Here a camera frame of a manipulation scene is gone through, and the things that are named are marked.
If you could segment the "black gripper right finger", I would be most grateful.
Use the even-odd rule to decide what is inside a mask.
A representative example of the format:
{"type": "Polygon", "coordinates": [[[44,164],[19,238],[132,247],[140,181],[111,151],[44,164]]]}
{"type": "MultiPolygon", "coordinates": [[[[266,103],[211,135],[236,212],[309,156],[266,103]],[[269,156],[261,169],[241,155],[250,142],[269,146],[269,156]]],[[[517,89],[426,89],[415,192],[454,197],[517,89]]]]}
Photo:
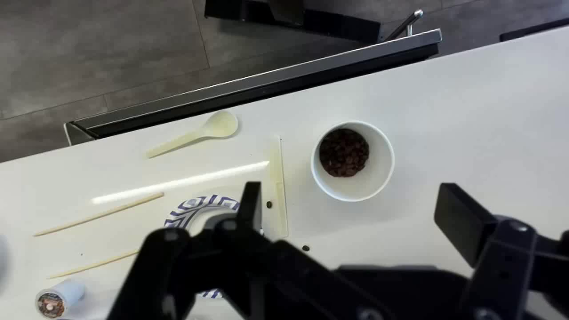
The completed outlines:
{"type": "Polygon", "coordinates": [[[495,217],[456,183],[438,185],[433,222],[469,267],[476,265],[495,228],[495,217]]]}

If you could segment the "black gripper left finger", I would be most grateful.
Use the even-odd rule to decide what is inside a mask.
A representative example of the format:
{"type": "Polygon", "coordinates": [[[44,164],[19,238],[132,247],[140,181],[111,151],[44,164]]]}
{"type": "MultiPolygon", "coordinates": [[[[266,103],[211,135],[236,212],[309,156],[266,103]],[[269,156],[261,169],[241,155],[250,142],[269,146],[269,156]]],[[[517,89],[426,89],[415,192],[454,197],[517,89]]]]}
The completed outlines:
{"type": "Polygon", "coordinates": [[[259,181],[246,181],[239,208],[236,213],[236,224],[239,228],[248,228],[253,231],[261,229],[261,183],[259,181]]]}

